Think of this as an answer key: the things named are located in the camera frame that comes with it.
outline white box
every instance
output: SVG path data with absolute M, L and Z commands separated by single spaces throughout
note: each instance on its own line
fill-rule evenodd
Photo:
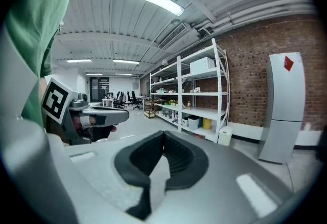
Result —
M 218 144 L 229 146 L 233 129 L 230 126 L 222 127 L 219 130 Z
M 214 67 L 215 67 L 215 62 L 212 59 L 209 59 L 208 57 L 201 58 L 199 60 L 190 63 L 191 73 L 205 71 L 208 69 L 212 69 Z

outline doorway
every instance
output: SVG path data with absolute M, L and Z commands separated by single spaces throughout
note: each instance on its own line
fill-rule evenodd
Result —
M 90 78 L 90 101 L 101 102 L 109 92 L 109 77 Z

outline yellow container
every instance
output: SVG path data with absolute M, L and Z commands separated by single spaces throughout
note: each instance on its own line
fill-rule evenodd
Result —
M 202 128 L 211 129 L 211 123 L 212 123 L 211 119 L 203 118 Z

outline white refrigerator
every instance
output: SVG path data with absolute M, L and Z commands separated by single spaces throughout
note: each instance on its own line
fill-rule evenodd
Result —
M 287 162 L 300 132 L 306 100 L 300 53 L 269 55 L 266 122 L 259 142 L 259 159 Z

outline white metal shelving unit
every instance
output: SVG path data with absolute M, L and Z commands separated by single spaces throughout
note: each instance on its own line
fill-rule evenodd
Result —
M 189 73 L 182 75 L 182 70 L 188 68 L 190 63 L 196 61 L 198 59 L 208 57 L 210 59 L 214 59 L 216 61 L 216 67 L 212 69 L 208 69 L 202 72 L 196 73 Z M 171 106 L 171 105 L 161 105 L 157 104 L 158 106 L 168 108 L 178 112 L 178 124 L 173 123 L 171 119 L 166 118 L 160 114 L 157 114 L 158 117 L 178 126 L 178 130 L 182 131 L 182 129 L 205 136 L 206 139 L 217 142 L 219 137 L 219 130 L 222 126 L 226 125 L 229 117 L 229 101 L 230 101 L 230 85 L 229 85 L 229 70 L 228 70 L 228 62 L 227 62 L 227 55 L 224 50 L 222 50 L 217 44 L 215 39 L 212 39 L 212 45 L 202 50 L 199 50 L 185 58 L 181 58 L 180 56 L 177 57 L 177 61 L 169 66 L 150 74 L 150 81 L 152 81 L 153 76 L 161 77 L 161 81 L 152 83 L 150 86 L 150 94 L 151 95 L 175 95 L 178 96 L 178 105 Z M 192 89 L 196 88 L 196 81 L 199 79 L 206 79 L 206 78 L 217 78 L 218 88 L 216 92 L 199 92 L 199 93 L 191 93 L 191 92 L 182 92 L 182 85 L 183 83 L 190 81 L 192 83 Z M 221 78 L 225 77 L 227 81 L 227 91 L 222 92 L 222 84 Z M 169 84 L 176 84 L 178 93 L 153 93 L 152 90 L 155 86 L 164 86 Z M 188 110 L 182 104 L 182 97 L 183 96 L 192 96 L 192 108 Z M 210 109 L 210 108 L 201 108 L 196 106 L 196 96 L 217 96 L 218 97 L 218 109 Z M 222 110 L 222 98 L 227 98 L 227 107 L 226 110 Z M 216 126 L 212 127 L 210 130 L 206 130 L 203 128 L 198 128 L 197 130 L 190 130 L 188 127 L 182 125 L 182 117 L 183 114 L 188 115 L 196 115 L 203 118 L 208 118 L 216 123 Z

